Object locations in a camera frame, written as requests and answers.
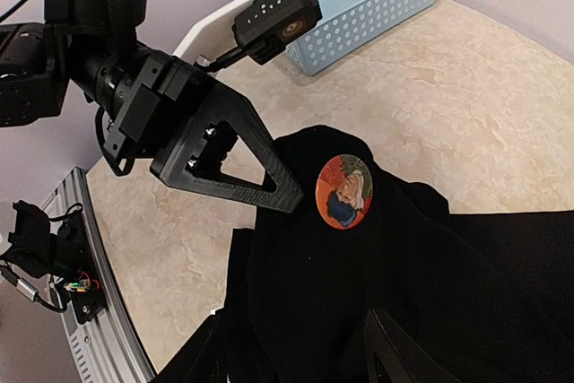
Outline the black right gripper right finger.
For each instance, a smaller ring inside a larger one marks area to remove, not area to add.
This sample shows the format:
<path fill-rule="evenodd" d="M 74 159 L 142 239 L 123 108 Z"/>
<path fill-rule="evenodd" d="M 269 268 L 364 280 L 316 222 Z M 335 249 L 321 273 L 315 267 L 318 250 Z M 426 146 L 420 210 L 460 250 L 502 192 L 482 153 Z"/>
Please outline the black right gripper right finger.
<path fill-rule="evenodd" d="M 370 382 L 459 382 L 383 309 L 368 312 L 364 341 Z"/>

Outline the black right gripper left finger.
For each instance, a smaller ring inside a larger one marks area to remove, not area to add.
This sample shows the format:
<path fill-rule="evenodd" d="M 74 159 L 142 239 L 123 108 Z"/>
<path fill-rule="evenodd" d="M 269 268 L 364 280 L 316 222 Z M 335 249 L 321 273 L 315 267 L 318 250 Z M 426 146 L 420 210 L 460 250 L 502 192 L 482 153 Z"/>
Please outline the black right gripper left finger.
<path fill-rule="evenodd" d="M 209 316 L 154 378 L 155 383 L 227 382 L 228 337 L 221 313 Z"/>

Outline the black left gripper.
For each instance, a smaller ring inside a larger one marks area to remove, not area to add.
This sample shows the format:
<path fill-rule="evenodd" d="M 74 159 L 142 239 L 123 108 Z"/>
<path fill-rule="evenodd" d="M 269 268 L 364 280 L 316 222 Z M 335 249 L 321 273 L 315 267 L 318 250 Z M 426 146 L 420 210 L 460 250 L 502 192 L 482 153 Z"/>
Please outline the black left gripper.
<path fill-rule="evenodd" d="M 198 67 L 142 43 L 121 59 L 101 39 L 74 40 L 67 66 L 98 105 L 97 141 L 115 175 L 154 158 L 150 172 L 180 191 L 282 213 L 304 197 L 251 101 Z"/>

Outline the black garment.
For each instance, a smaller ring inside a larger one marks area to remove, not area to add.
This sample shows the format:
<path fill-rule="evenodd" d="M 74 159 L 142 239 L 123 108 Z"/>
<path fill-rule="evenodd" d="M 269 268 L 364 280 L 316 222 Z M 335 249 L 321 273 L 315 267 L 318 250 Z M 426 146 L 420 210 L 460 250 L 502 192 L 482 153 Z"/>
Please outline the black garment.
<path fill-rule="evenodd" d="M 364 325 L 383 309 L 459 381 L 572 381 L 572 212 L 451 213 L 434 188 L 382 170 L 360 138 L 328 126 L 274 148 L 305 196 L 233 232 L 215 312 L 228 380 L 365 382 Z M 340 154 L 373 178 L 370 209 L 349 230 L 329 226 L 315 196 Z"/>

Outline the red round brooch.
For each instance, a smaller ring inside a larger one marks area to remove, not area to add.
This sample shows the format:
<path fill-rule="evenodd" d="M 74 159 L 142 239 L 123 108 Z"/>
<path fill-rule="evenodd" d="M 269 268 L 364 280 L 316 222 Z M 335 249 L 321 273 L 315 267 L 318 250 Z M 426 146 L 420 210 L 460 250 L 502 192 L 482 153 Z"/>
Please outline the red round brooch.
<path fill-rule="evenodd" d="M 352 154 L 336 155 L 318 174 L 315 196 L 319 214 L 329 226 L 337 230 L 357 226 L 373 200 L 367 164 Z"/>

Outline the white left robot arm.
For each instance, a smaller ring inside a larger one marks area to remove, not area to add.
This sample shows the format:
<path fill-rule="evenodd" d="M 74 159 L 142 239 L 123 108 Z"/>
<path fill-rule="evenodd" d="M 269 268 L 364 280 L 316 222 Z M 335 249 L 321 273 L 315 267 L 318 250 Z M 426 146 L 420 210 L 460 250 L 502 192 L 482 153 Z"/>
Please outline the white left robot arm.
<path fill-rule="evenodd" d="M 40 23 L 2 27 L 2 126 L 59 115 L 69 83 L 110 118 L 97 136 L 119 177 L 147 159 L 178 190 L 283 213 L 303 197 L 252 103 L 196 66 L 145 45 L 121 60 L 101 39 Z"/>

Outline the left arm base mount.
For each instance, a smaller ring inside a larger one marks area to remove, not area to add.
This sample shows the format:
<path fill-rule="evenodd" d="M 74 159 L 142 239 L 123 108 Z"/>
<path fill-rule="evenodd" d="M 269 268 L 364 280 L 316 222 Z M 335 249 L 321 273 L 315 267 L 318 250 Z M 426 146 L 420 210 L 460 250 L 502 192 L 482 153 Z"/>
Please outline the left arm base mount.
<path fill-rule="evenodd" d="M 93 320 L 107 301 L 89 248 L 83 204 L 74 203 L 57 217 L 24 201 L 14 203 L 13 209 L 15 225 L 7 237 L 9 248 L 1 254 L 1 276 L 45 309 L 63 314 L 71 308 L 81 325 Z M 16 266 L 35 279 L 48 277 L 52 301 L 14 272 Z"/>

